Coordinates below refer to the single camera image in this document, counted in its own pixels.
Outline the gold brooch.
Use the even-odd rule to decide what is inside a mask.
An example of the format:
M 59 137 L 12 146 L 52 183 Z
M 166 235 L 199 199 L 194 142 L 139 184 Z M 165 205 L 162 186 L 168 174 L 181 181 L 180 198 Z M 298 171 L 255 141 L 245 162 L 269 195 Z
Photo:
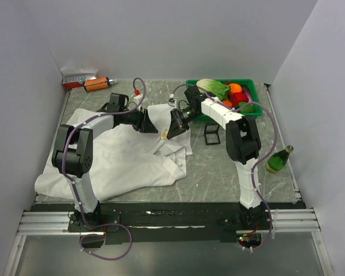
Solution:
M 161 139 L 162 140 L 167 140 L 167 134 L 168 134 L 168 132 L 167 131 L 164 131 L 164 132 L 162 132 L 162 134 L 161 134 Z

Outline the white garment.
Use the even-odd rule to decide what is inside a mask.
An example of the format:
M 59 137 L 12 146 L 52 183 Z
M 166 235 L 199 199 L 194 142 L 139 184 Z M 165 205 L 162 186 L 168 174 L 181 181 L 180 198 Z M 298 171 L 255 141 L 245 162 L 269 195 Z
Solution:
M 157 134 L 121 124 L 94 139 L 90 179 L 99 201 L 143 187 L 171 186 L 186 177 L 186 156 L 193 153 L 190 132 L 160 138 L 170 127 L 171 109 L 167 104 L 148 107 Z

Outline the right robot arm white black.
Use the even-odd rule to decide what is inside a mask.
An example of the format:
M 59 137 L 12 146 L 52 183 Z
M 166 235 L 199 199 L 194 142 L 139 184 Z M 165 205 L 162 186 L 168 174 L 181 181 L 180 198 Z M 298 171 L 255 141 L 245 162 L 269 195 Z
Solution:
M 200 87 L 191 85 L 185 90 L 188 107 L 170 111 L 167 138 L 172 139 L 189 130 L 189 123 L 201 115 L 208 116 L 225 130 L 226 151 L 234 161 L 239 177 L 240 223 L 246 229 L 253 229 L 265 212 L 255 168 L 261 149 L 255 118 L 236 112 L 212 93 L 201 93 L 200 90 Z

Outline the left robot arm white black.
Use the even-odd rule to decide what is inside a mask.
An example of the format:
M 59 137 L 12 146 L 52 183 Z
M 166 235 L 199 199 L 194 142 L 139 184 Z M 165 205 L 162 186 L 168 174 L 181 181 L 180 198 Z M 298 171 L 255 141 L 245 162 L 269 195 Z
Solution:
M 93 140 L 120 124 L 131 125 L 140 133 L 158 133 L 148 110 L 127 109 L 129 97 L 112 93 L 104 109 L 77 126 L 62 124 L 57 132 L 52 153 L 52 165 L 66 178 L 75 200 L 75 221 L 89 231 L 101 227 L 102 214 L 89 171 L 93 164 Z

